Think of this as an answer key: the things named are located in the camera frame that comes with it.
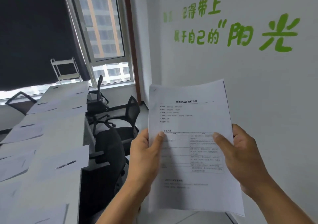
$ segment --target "forearm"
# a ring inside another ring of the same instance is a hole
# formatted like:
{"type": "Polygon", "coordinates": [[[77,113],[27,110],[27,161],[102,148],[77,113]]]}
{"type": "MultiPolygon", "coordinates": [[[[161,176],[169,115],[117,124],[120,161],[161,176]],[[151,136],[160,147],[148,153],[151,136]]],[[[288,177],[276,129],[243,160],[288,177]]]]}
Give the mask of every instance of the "forearm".
{"type": "Polygon", "coordinates": [[[251,197],[268,224],[314,224],[274,181],[251,197]]]}
{"type": "Polygon", "coordinates": [[[142,186],[125,182],[96,224],[132,223],[146,195],[147,192],[142,186]]]}

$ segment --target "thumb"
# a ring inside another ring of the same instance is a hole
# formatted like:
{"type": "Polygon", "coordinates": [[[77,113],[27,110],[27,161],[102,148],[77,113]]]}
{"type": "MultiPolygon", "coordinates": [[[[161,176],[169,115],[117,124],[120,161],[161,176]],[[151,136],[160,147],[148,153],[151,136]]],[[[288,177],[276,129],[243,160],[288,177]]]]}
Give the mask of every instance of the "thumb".
{"type": "Polygon", "coordinates": [[[149,149],[152,149],[153,151],[160,151],[161,150],[161,146],[162,146],[162,142],[163,142],[163,138],[165,137],[165,133],[160,131],[155,140],[153,141],[152,145],[149,147],[149,149]]]}
{"type": "Polygon", "coordinates": [[[224,153],[225,157],[234,151],[235,147],[220,133],[214,132],[212,137],[224,153]]]}

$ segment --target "black curtain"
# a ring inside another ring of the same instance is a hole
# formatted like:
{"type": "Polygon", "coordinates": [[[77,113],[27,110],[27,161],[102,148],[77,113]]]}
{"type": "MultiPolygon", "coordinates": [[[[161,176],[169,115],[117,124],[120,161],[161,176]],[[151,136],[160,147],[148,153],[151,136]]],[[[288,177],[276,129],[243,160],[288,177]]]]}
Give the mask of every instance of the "black curtain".
{"type": "Polygon", "coordinates": [[[51,58],[74,57],[82,78],[90,79],[65,0],[0,0],[0,9],[0,91],[57,82],[51,58]]]}

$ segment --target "white desk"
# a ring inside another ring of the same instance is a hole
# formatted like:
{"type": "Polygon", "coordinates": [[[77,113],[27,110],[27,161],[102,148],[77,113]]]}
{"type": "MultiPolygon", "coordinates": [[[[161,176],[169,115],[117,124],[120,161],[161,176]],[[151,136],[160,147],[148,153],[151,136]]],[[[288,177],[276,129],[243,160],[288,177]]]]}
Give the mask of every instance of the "white desk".
{"type": "MultiPolygon", "coordinates": [[[[59,91],[53,91],[50,88],[39,102],[54,100],[58,95],[64,94],[65,91],[78,85],[87,86],[88,83],[78,82],[62,85],[59,91]]],[[[33,114],[25,118],[32,121],[43,114],[47,113],[33,114]]],[[[56,120],[45,128],[42,137],[1,146],[1,155],[17,149],[32,149],[32,147],[39,146],[27,173],[0,182],[0,186],[16,181],[22,182],[19,198],[13,206],[8,221],[29,208],[50,208],[65,203],[69,204],[65,224],[76,224],[78,222],[81,171],[74,171],[43,182],[37,182],[36,177],[41,168],[41,162],[45,158],[83,146],[85,121],[85,113],[56,120]]]]}

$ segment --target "left hand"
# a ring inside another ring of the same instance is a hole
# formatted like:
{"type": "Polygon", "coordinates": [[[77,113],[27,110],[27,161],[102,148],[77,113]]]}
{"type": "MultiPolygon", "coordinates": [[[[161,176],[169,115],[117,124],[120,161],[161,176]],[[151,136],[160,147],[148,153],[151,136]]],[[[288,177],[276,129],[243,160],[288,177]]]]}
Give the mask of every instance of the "left hand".
{"type": "Polygon", "coordinates": [[[141,187],[146,195],[149,194],[151,183],[159,171],[160,152],[164,137],[165,133],[161,131],[149,147],[148,129],[145,129],[138,134],[130,145],[126,183],[141,187]]]}

